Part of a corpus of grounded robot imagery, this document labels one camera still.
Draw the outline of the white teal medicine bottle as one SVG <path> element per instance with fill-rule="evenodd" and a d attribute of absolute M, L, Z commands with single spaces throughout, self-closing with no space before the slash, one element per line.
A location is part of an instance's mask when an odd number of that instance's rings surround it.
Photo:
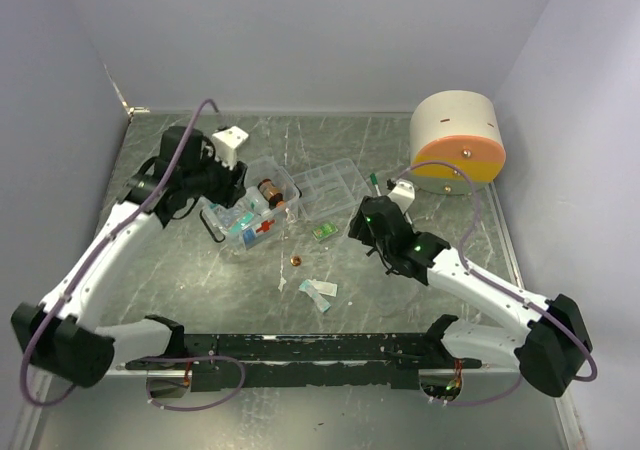
<path fill-rule="evenodd" d="M 264 213 L 268 213 L 270 208 L 268 202 L 262 197 L 261 194 L 257 196 L 248 196 L 247 200 L 249 202 L 249 206 L 254 213 L 259 215 L 263 215 Z"/>

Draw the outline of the small green medicine box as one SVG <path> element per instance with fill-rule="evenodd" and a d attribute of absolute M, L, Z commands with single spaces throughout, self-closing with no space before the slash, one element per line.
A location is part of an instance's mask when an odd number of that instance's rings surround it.
<path fill-rule="evenodd" d="M 325 222 L 312 230 L 312 235 L 317 241 L 323 241 L 338 232 L 337 226 L 332 222 Z"/>

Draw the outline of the white bandage wrapper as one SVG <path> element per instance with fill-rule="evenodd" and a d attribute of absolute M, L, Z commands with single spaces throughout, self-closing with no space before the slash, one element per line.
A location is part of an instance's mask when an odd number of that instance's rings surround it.
<path fill-rule="evenodd" d="M 310 279 L 308 283 L 317 290 L 320 295 L 336 297 L 338 293 L 338 285 L 335 283 Z"/>

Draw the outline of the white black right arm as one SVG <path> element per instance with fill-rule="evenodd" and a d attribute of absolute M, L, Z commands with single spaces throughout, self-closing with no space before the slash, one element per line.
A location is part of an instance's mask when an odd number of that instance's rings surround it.
<path fill-rule="evenodd" d="M 442 238 L 414 231 L 387 196 L 363 198 L 349 236 L 377 253 L 389 273 L 449 292 L 502 325 L 508 359 L 543 394 L 560 397 L 571 382 L 597 377 L 589 333 L 568 296 L 549 300 L 473 267 Z"/>

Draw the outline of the clear plastic medicine box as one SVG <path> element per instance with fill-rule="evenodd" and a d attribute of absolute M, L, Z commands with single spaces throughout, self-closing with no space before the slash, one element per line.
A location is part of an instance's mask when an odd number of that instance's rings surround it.
<path fill-rule="evenodd" d="M 245 195 L 233 207 L 204 199 L 199 214 L 214 241 L 237 254 L 279 236 L 294 223 L 301 197 L 287 170 L 267 156 L 248 164 L 245 188 Z"/>

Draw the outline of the brown orange medicine bottle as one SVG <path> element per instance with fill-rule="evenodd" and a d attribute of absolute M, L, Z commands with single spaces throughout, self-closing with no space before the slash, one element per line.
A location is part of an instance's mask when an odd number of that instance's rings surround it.
<path fill-rule="evenodd" d="M 257 185 L 257 188 L 267 201 L 270 209 L 275 209 L 284 204 L 283 191 L 271 179 L 262 180 Z"/>

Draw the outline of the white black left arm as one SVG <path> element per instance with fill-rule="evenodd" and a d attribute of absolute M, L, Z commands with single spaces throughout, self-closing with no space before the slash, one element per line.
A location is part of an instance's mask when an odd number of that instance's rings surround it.
<path fill-rule="evenodd" d="M 172 126 L 157 155 L 129 179 L 94 241 L 39 304 L 20 304 L 11 325 L 23 350 L 21 368 L 48 371 L 76 387 L 96 385 L 118 364 L 186 356 L 183 325 L 150 315 L 102 327 L 121 273 L 152 237 L 200 199 L 225 208 L 245 194 L 247 166 L 237 157 L 248 135 L 237 126 L 206 136 Z"/>

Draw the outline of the teal dotted bandage packet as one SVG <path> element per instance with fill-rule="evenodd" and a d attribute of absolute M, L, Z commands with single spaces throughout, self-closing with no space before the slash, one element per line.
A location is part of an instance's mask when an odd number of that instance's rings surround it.
<path fill-rule="evenodd" d="M 303 281 L 299 286 L 299 290 L 313 300 L 316 308 L 321 313 L 325 313 L 331 308 L 331 304 L 320 294 L 317 288 L 310 281 Z"/>

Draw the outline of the teal blister pack bag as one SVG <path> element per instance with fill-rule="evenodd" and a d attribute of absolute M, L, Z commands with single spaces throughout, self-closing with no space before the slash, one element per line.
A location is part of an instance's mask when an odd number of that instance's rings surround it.
<path fill-rule="evenodd" d="M 250 225 L 254 217 L 255 214 L 251 211 L 231 209 L 225 217 L 224 228 L 228 234 L 242 232 Z"/>

